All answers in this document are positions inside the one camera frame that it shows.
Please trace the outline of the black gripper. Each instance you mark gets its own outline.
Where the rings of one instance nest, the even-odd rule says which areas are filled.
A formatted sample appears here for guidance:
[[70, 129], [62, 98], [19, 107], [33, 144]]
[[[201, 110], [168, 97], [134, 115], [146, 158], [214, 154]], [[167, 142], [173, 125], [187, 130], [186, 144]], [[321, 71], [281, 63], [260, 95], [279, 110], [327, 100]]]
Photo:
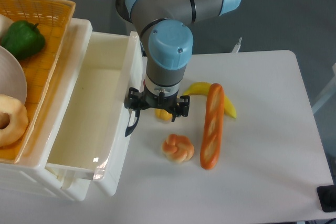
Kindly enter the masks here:
[[172, 114], [171, 122], [174, 122], [176, 118], [188, 116], [190, 96], [182, 95], [181, 97], [177, 97], [177, 92], [166, 96], [161, 91], [159, 94], [154, 94], [147, 87], [144, 87], [143, 92], [130, 87], [124, 100], [124, 107], [134, 111], [136, 115], [140, 115], [141, 110], [149, 108], [166, 110]]

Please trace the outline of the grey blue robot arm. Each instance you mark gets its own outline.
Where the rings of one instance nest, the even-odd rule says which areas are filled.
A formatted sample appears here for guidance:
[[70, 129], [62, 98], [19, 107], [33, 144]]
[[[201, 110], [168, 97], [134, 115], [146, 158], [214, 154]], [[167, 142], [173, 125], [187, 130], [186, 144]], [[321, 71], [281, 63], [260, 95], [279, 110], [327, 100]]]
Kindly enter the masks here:
[[241, 0], [116, 0], [119, 15], [140, 37], [147, 57], [144, 89], [130, 88], [125, 107], [135, 117], [148, 108], [163, 109], [174, 118], [187, 116], [189, 99], [178, 92], [192, 56], [189, 25], [234, 11]]

